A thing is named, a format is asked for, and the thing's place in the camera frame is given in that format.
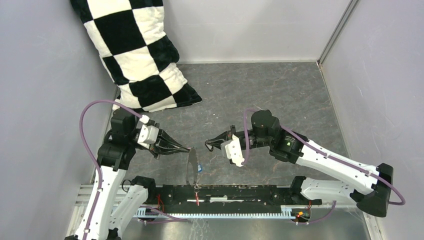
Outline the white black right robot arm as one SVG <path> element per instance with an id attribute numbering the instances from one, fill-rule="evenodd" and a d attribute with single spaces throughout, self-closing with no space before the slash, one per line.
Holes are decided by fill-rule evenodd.
<path id="1" fill-rule="evenodd" d="M 365 164 L 332 152 L 306 136 L 281 126 L 270 110 L 255 110 L 251 129 L 235 126 L 205 141 L 209 151 L 219 149 L 231 164 L 242 167 L 251 149 L 268 147 L 275 159 L 320 171 L 333 180 L 297 176 L 289 189 L 295 204 L 306 200 L 354 203 L 361 211 L 384 218 L 393 192 L 394 168 L 386 163 Z"/>

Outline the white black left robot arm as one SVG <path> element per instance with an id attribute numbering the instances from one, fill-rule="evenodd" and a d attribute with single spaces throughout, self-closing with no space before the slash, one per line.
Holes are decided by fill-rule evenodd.
<path id="1" fill-rule="evenodd" d="M 156 159 L 161 155 L 189 153 L 191 148 L 175 141 L 146 115 L 134 115 L 123 108 L 112 113 L 111 129 L 94 159 L 94 186 L 81 223 L 68 240 L 121 240 L 128 224 L 142 204 L 157 198 L 155 180 L 136 176 L 117 207 L 117 192 L 124 182 L 136 150 L 146 150 Z"/>

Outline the red capped key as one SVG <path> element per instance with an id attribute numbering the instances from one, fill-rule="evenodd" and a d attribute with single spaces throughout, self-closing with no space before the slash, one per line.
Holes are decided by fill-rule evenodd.
<path id="1" fill-rule="evenodd" d="M 196 205 L 197 206 L 199 206 L 200 205 L 200 200 L 199 200 L 199 194 L 198 194 L 199 192 L 195 192 L 194 193 L 194 197 L 195 197 L 195 202 L 196 202 Z"/>

